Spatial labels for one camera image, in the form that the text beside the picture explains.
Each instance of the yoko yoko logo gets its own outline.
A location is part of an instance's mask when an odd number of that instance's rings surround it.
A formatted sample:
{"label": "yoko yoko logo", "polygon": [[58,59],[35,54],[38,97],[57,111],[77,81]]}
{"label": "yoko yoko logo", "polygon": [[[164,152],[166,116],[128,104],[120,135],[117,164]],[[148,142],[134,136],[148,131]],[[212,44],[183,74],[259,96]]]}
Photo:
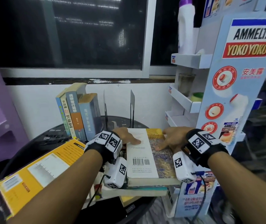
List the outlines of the yoko yoko logo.
{"label": "yoko yoko logo", "polygon": [[266,56],[266,19],[233,19],[222,58]]}

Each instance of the black round table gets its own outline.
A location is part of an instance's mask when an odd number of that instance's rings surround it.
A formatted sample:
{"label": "black round table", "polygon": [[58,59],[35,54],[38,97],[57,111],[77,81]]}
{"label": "black round table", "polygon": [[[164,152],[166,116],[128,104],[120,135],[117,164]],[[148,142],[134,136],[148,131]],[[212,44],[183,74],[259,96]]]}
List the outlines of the black round table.
{"label": "black round table", "polygon": [[[105,117],[101,117],[106,129]],[[130,119],[108,116],[108,130],[115,127],[130,127]],[[134,121],[134,128],[148,128]],[[0,180],[26,166],[40,156],[64,144],[70,137],[67,136],[64,125],[58,125],[36,138],[21,148],[8,162],[0,174]],[[97,223],[135,223],[151,207],[155,197],[141,197],[139,200],[123,207],[119,197],[96,202],[95,205],[81,210],[75,223],[86,223],[86,217],[94,217]]]}

